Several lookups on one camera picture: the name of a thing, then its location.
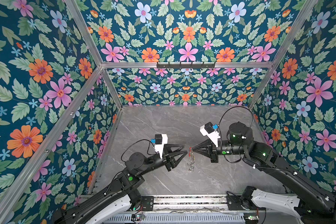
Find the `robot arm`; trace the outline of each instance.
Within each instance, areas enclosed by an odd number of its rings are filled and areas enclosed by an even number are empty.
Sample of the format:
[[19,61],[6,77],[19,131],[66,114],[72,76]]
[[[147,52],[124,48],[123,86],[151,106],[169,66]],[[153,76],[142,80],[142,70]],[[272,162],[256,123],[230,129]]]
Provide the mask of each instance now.
[[[322,189],[291,167],[272,147],[254,141],[252,129],[241,122],[231,124],[228,135],[230,140],[219,139],[218,147],[208,139],[192,150],[209,157],[212,163],[219,162],[219,155],[243,155],[242,160],[245,163],[276,178],[298,196],[291,203],[289,199],[281,196],[250,189],[246,199],[251,200],[255,206],[294,215],[304,223],[336,223],[336,192]],[[277,206],[279,201],[282,202],[281,206]]]
[[107,187],[74,208],[57,210],[53,223],[98,224],[119,212],[137,210],[141,204],[137,188],[144,182],[142,175],[161,166],[171,171],[187,154],[187,151],[181,151],[183,147],[184,145],[164,144],[161,153],[148,158],[140,152],[133,153],[125,162],[126,168]]

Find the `floral wallpaper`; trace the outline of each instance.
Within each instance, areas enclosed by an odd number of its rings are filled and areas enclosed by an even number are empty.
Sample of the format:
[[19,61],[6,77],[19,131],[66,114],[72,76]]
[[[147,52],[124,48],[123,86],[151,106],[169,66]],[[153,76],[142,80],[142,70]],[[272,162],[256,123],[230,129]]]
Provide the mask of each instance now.
[[[95,69],[63,1],[0,0],[0,199]],[[90,185],[116,106],[100,77],[6,223],[50,222]]]
[[268,144],[336,191],[336,1],[319,2],[254,110]]
[[246,62],[273,59],[303,3],[91,0],[79,7],[108,62]]

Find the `ventilation grille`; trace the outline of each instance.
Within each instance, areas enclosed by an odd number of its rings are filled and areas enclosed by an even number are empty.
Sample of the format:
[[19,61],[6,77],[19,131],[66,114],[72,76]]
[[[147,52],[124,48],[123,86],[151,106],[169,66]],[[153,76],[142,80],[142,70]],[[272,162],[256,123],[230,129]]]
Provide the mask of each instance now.
[[[131,220],[132,214],[117,214],[111,217],[104,224],[110,223],[134,223]],[[242,214],[226,215],[222,213],[200,213],[200,214],[144,214],[144,221],[137,223],[234,223],[245,224]]]

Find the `gray marble surface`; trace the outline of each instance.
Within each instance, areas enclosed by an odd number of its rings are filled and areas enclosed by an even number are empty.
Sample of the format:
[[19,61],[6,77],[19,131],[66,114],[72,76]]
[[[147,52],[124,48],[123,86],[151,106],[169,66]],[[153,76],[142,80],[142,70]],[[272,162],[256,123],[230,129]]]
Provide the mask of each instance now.
[[[113,176],[125,168],[121,161],[123,151],[135,141],[152,139],[155,134],[167,134],[168,143],[184,144],[185,150],[193,147],[207,137],[199,128],[207,122],[218,123],[228,106],[148,106],[125,107],[117,129],[117,134],[106,161],[96,190],[107,186]],[[225,136],[230,124],[241,121],[251,123],[251,114],[243,108],[230,110],[221,122],[222,135]],[[264,142],[256,122],[253,124],[256,141]],[[142,141],[131,147],[124,155],[128,159],[133,152],[146,154],[147,142]],[[239,156],[228,157],[230,161]],[[273,177],[253,169],[244,162],[230,164],[219,158],[218,164],[195,154],[194,172],[188,171],[188,155],[179,166],[170,172],[165,167],[144,175],[145,182],[139,187],[141,194],[225,194],[227,190],[242,193],[246,186],[254,186],[264,191],[283,193],[282,183]]]

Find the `wall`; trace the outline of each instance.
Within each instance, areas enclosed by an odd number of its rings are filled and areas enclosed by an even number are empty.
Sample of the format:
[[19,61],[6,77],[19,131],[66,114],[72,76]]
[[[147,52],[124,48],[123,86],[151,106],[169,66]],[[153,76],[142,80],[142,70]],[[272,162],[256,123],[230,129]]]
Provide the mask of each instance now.
[[254,110],[291,165],[336,191],[336,1],[319,1]]
[[[26,11],[18,9],[21,4]],[[95,68],[91,58],[63,1],[0,1],[0,198],[90,76]],[[82,71],[85,65],[87,73]],[[68,76],[69,82],[62,84]],[[62,101],[55,100],[57,85],[66,87]],[[116,110],[110,96],[106,105],[101,104],[104,94],[108,95],[107,89],[99,79],[8,223],[49,222],[56,208],[73,206],[87,189]],[[94,109],[87,103],[91,100]],[[103,141],[94,140],[98,129]],[[72,144],[67,141],[69,132],[77,135]],[[76,169],[63,174],[70,160]],[[44,183],[51,184],[51,192],[36,202]]]

